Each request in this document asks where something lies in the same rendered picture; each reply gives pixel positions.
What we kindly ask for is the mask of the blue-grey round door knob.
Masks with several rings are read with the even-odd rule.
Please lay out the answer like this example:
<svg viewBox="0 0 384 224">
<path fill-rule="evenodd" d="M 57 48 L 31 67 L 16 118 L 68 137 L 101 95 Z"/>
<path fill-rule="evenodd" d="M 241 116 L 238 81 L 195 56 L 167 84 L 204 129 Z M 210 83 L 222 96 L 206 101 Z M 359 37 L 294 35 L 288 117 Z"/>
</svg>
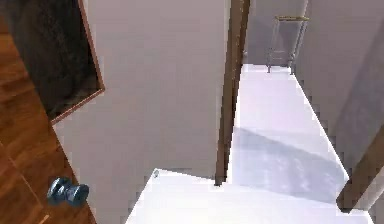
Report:
<svg viewBox="0 0 384 224">
<path fill-rule="evenodd" d="M 86 202 L 89 192 L 86 184 L 75 185 L 67 177 L 58 177 L 51 183 L 46 197 L 51 205 L 67 202 L 70 206 L 78 207 Z"/>
</svg>

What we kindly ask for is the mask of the brown wooden room door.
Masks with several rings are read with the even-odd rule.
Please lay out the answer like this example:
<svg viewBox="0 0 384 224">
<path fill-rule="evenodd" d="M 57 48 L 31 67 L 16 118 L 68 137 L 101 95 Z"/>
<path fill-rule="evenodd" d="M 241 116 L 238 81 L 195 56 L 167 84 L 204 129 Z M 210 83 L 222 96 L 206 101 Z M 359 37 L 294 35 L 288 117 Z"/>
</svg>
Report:
<svg viewBox="0 0 384 224">
<path fill-rule="evenodd" d="M 47 202 L 58 177 L 76 179 L 0 14 L 0 224 L 97 224 L 87 204 Z"/>
</svg>

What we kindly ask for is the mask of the grey metal frame table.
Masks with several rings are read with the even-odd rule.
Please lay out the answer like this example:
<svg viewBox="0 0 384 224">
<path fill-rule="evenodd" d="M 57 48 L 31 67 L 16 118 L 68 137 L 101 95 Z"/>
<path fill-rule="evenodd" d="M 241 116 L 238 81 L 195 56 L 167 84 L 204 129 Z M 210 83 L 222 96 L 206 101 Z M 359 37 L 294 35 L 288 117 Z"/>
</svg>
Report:
<svg viewBox="0 0 384 224">
<path fill-rule="evenodd" d="M 279 60 L 282 67 L 289 68 L 291 75 L 296 73 L 296 60 L 303 43 L 309 22 L 305 16 L 275 16 L 272 39 L 267 53 L 267 70 Z"/>
</svg>

